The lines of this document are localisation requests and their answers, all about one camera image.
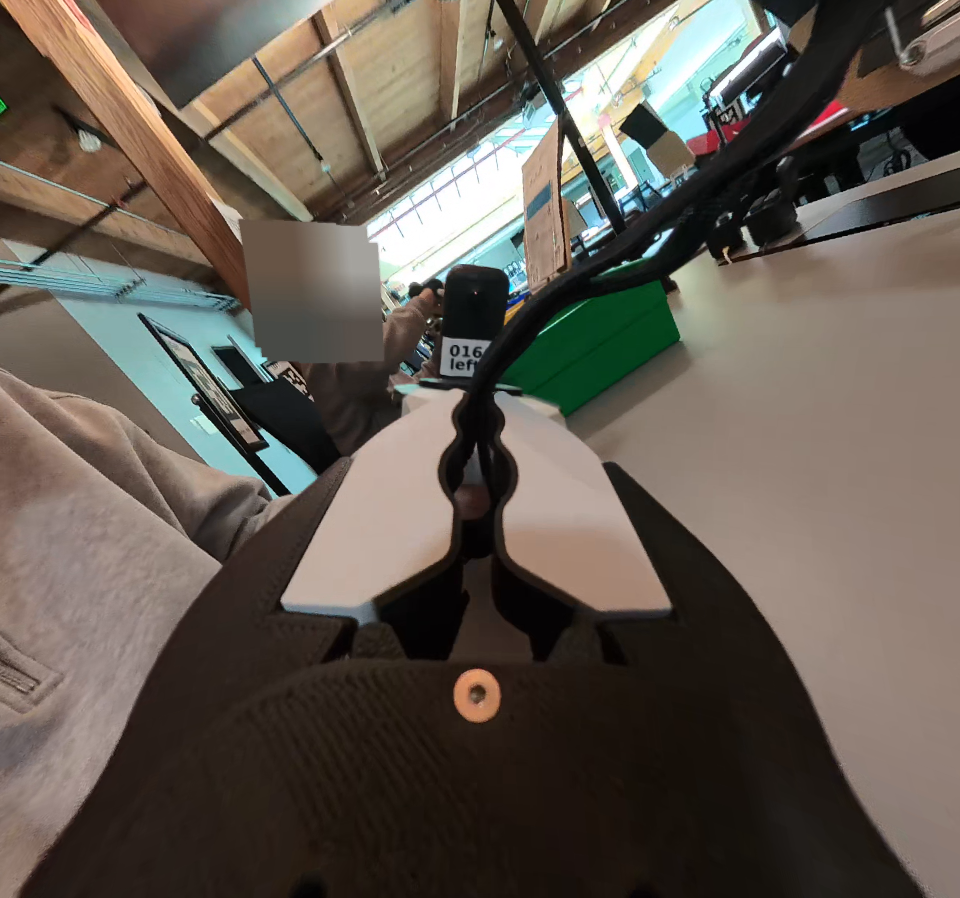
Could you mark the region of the cardboard sheet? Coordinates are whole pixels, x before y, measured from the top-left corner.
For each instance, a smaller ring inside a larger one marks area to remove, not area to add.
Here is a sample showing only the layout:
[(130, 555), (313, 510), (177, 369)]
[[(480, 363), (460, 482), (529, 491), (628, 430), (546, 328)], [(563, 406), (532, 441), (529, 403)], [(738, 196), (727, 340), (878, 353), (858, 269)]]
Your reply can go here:
[(570, 224), (561, 191), (564, 136), (555, 122), (522, 166), (524, 261), (534, 293), (571, 268)]

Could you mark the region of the large black power adapter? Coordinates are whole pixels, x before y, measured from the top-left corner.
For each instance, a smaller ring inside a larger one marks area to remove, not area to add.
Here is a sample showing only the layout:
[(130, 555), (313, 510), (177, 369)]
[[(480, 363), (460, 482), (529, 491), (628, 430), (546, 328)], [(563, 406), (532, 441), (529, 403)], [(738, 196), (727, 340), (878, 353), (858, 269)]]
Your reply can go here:
[(780, 242), (799, 228), (796, 207), (781, 189), (758, 199), (746, 214), (744, 225), (758, 248)]

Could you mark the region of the white roller tube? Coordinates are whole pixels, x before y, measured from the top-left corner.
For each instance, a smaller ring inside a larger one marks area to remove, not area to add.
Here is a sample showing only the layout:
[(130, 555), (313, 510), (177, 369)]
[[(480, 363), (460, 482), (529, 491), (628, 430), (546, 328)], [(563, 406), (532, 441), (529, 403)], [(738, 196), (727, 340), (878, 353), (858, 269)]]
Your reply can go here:
[(927, 77), (959, 58), (959, 0), (940, 0), (923, 13), (919, 33), (899, 53), (906, 73)]

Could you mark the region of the green plastic bin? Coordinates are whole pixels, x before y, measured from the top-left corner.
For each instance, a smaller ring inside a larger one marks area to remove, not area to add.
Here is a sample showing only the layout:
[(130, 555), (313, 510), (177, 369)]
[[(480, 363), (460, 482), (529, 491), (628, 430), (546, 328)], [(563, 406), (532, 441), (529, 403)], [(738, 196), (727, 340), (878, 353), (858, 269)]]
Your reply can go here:
[(556, 405), (567, 417), (679, 340), (667, 293), (655, 281), (564, 309), (500, 383)]

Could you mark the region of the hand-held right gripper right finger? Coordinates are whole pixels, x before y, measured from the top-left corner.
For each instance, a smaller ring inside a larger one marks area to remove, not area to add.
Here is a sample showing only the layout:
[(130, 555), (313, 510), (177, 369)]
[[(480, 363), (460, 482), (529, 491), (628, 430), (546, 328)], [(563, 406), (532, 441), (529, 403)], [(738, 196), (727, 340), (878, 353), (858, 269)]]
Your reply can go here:
[(509, 469), (498, 532), (507, 564), (604, 618), (669, 614), (666, 590), (594, 451), (525, 398), (494, 400)]

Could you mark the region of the black desk mat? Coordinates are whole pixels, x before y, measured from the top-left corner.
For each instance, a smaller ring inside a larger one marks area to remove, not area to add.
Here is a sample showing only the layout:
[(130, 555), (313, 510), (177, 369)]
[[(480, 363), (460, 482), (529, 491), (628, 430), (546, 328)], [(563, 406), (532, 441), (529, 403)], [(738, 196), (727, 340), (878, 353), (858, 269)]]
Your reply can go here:
[(795, 222), (783, 236), (768, 244), (756, 244), (744, 230), (745, 244), (726, 248), (719, 266), (735, 264), (753, 257), (772, 255), (809, 244), (843, 239), (917, 220), (958, 211), (959, 168), (912, 177), (896, 186), (884, 187), (848, 201), (817, 220)]

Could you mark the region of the black and white light reflector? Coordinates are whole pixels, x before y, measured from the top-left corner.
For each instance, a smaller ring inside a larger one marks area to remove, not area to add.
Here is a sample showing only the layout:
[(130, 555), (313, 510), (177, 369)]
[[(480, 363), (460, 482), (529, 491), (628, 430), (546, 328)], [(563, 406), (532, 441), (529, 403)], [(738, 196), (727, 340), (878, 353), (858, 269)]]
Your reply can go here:
[(620, 130), (644, 150), (665, 179), (675, 179), (696, 165), (696, 156), (689, 146), (645, 100), (627, 115)]

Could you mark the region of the black framed poster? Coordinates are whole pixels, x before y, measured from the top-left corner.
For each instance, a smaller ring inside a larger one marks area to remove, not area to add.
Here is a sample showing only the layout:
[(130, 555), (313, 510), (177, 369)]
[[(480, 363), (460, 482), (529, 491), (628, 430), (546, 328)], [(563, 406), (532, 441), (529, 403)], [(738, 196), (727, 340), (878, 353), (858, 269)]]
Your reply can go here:
[(143, 313), (137, 316), (194, 388), (198, 407), (220, 433), (244, 457), (264, 452), (269, 443), (258, 425), (246, 416), (193, 346), (149, 316)]

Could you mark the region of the white light bar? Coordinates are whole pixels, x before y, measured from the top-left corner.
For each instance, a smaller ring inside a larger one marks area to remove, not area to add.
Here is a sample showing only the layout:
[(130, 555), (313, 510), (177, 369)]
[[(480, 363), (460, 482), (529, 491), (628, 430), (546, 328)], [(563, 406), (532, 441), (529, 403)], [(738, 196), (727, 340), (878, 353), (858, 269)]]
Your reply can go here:
[(780, 27), (774, 27), (754, 41), (738, 62), (714, 82), (704, 97), (714, 104), (733, 103), (786, 57), (786, 54), (783, 32)]

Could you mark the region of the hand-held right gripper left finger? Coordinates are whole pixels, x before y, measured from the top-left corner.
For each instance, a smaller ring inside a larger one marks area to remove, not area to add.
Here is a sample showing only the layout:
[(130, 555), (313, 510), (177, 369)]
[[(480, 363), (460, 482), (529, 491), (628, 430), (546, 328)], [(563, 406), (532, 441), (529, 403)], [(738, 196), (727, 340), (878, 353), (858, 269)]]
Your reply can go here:
[(446, 558), (454, 506), (440, 465), (462, 399), (434, 395), (354, 454), (281, 596), (286, 612), (368, 624), (390, 593)]

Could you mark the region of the person's grey sweatshirt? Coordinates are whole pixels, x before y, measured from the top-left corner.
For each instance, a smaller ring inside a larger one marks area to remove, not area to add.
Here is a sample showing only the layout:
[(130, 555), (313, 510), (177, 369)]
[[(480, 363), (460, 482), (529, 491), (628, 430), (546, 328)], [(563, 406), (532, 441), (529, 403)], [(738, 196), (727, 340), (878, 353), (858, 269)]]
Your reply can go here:
[(2, 371), (2, 896), (89, 796), (186, 610), (291, 501)]

